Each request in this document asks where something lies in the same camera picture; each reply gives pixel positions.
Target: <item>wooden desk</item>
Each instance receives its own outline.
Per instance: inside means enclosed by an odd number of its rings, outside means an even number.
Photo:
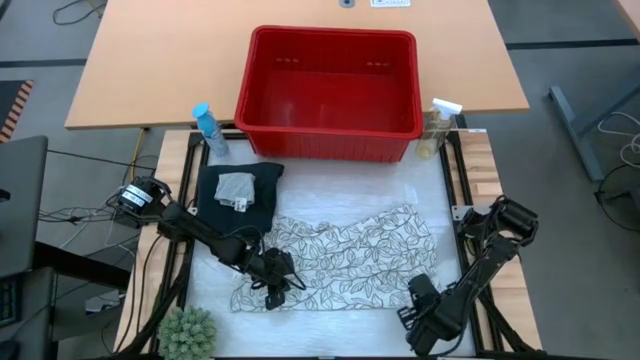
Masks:
[[[401,29],[418,42],[423,108],[529,108],[486,0],[419,0],[376,9],[356,0],[110,0],[76,91],[69,129],[195,124],[207,101],[233,119],[251,32],[259,25]]]
[[[180,188],[189,133],[190,131],[181,130],[167,131],[165,134],[162,150],[160,151],[160,158],[158,160],[156,177],[159,180],[166,182],[172,189]],[[474,202],[479,205],[491,204],[498,195],[502,194],[502,188],[500,187],[500,180],[493,161],[493,154],[491,152],[491,145],[489,144],[487,133],[468,132],[463,130],[460,131],[460,138]],[[200,154],[196,153],[194,164],[199,163],[199,157]],[[455,160],[451,159],[450,163],[452,165],[452,176],[454,179],[457,179]],[[192,181],[189,183],[187,200],[192,199],[193,194],[195,193],[195,179],[197,179],[197,171],[198,167],[194,166],[191,174]],[[454,183],[454,187],[456,186],[456,193],[461,194],[459,191],[459,183]],[[140,242],[138,243],[136,272],[135,274],[132,274],[132,276],[136,276],[136,306],[133,311],[132,326],[124,341],[125,345],[123,345],[123,347],[133,339],[135,334],[141,294],[142,267],[149,248],[156,237],[155,225],[146,226],[142,230]],[[146,323],[160,287],[168,245],[168,241],[160,241],[149,258],[145,288],[143,289],[145,295],[144,303],[142,304],[141,325]],[[176,261],[177,263],[175,264],[174,269],[177,273],[182,257],[178,255],[176,257]],[[529,294],[527,293],[527,287],[519,260],[514,259],[505,265],[500,273],[494,278],[491,285],[496,305],[500,310],[502,310],[504,316],[509,320],[513,328],[520,333],[522,338],[529,343],[529,345],[535,348],[540,348],[538,330],[531,310],[531,304],[529,303]],[[129,321],[133,281],[129,281],[128,291],[129,292],[122,310],[122,317],[120,318],[116,345],[120,342],[120,339],[125,333],[125,329]],[[486,315],[484,319],[482,316],[483,314],[481,313],[481,328],[483,328],[483,326],[485,328],[483,331],[483,338],[485,339],[484,342],[485,344],[491,344],[491,334],[486,329]]]
[[[640,1],[638,0],[615,0],[613,2],[618,10],[627,19],[629,26],[640,39]]]

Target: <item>green succulent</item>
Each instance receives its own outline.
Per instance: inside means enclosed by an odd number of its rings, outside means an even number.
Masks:
[[[160,322],[158,338],[167,360],[205,360],[216,348],[216,327],[207,310],[175,308]]]

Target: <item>patterned cloth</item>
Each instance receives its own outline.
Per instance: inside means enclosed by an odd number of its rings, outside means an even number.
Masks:
[[[435,240],[411,205],[345,227],[313,228],[276,216],[265,243],[290,252],[307,285],[287,292],[278,310],[400,308],[411,304],[407,284],[421,273],[438,287]],[[231,296],[231,311],[264,312],[266,295],[266,287],[251,290],[245,276]]]

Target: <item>black cloth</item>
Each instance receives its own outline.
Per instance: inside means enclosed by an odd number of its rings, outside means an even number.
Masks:
[[[231,206],[220,204],[215,194],[220,174],[250,173],[253,182],[255,202],[246,212],[238,212]],[[200,169],[198,176],[198,217],[222,234],[229,234],[245,226],[255,226],[262,234],[271,231],[273,215],[276,211],[278,179],[284,172],[284,165],[258,163],[250,165],[215,165]],[[255,235],[255,229],[246,228],[239,235]]]

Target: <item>red plastic bin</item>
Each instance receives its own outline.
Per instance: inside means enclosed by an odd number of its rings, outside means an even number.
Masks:
[[[395,162],[422,132],[408,32],[261,26],[235,114],[257,154]]]

